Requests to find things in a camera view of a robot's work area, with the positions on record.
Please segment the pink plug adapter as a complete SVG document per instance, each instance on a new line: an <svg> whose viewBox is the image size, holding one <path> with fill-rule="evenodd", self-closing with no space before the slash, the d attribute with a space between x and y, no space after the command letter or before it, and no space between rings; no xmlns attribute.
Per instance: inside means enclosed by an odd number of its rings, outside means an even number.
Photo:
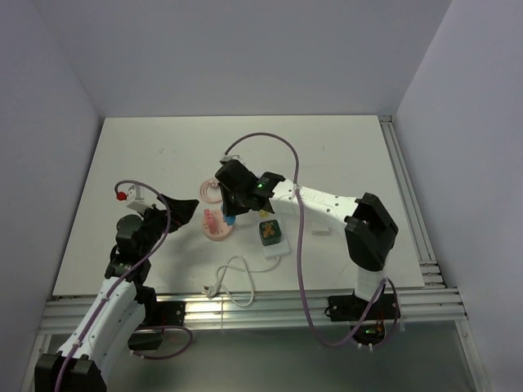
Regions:
<svg viewBox="0 0 523 392"><path fill-rule="evenodd" d="M221 211L214 209L203 210L203 229L210 234L216 234L222 223Z"/></svg>

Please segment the blue triangular plug adapter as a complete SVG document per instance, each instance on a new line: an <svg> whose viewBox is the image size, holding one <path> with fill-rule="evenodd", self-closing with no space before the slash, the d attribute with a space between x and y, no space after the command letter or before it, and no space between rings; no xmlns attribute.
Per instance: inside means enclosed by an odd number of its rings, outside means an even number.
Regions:
<svg viewBox="0 0 523 392"><path fill-rule="evenodd" d="M235 224L236 217L235 216L223 216L223 220L227 226L233 226Z"/></svg>

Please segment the dark green cube plug adapter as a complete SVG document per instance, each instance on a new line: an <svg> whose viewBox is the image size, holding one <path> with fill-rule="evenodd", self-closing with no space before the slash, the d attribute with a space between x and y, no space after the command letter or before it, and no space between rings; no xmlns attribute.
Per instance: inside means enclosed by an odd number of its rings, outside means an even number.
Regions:
<svg viewBox="0 0 523 392"><path fill-rule="evenodd" d="M282 240L282 231L277 220L264 220L258 225L261 244L264 247L276 245Z"/></svg>

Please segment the white plug adapter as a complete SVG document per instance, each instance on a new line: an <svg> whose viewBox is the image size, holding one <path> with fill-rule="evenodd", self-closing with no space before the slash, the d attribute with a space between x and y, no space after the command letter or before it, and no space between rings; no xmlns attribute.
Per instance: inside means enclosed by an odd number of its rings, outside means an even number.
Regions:
<svg viewBox="0 0 523 392"><path fill-rule="evenodd" d="M311 234L314 236L328 236L331 233L331 229L327 227L312 227Z"/></svg>

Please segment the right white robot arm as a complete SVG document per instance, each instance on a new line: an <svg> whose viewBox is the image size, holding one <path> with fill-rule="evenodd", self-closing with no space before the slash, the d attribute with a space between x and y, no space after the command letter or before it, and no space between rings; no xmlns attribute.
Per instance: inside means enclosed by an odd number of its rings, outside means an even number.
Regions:
<svg viewBox="0 0 523 392"><path fill-rule="evenodd" d="M215 178L226 216L265 211L296 216L344 234L349 257L357 265L355 312L369 319L382 308L384 267L399 229L378 196L328 194L268 171L256 176L233 158L221 160Z"/></svg>

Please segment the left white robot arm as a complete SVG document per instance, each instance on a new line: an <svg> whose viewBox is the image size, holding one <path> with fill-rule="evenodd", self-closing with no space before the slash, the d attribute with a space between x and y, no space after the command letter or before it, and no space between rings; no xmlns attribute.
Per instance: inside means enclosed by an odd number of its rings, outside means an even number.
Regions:
<svg viewBox="0 0 523 392"><path fill-rule="evenodd" d="M68 340L38 359L36 391L105 391L132 334L158 319L155 290L145 285L150 258L169 234L190 222L199 201L163 194L157 199L162 208L132 202L132 213L118 220L101 289Z"/></svg>

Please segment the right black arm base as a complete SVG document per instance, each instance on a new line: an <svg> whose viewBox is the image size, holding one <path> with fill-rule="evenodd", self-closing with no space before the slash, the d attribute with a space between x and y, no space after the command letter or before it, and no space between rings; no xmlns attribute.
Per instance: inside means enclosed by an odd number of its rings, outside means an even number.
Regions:
<svg viewBox="0 0 523 392"><path fill-rule="evenodd" d="M351 295L329 296L324 315L333 323L350 322L351 329L364 313L367 302ZM400 322L401 312L393 294L380 294L371 305L364 319L364 325L353 336L359 345L369 348L383 343L389 332L393 332Z"/></svg>

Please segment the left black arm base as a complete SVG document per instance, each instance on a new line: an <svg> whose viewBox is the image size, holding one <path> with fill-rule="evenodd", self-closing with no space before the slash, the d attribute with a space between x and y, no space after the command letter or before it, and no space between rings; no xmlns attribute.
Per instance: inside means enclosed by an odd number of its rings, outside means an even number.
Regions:
<svg viewBox="0 0 523 392"><path fill-rule="evenodd" d="M165 327L184 324L186 303L184 301L160 301L152 313L127 341L129 350L147 352L157 350L166 334Z"/></svg>

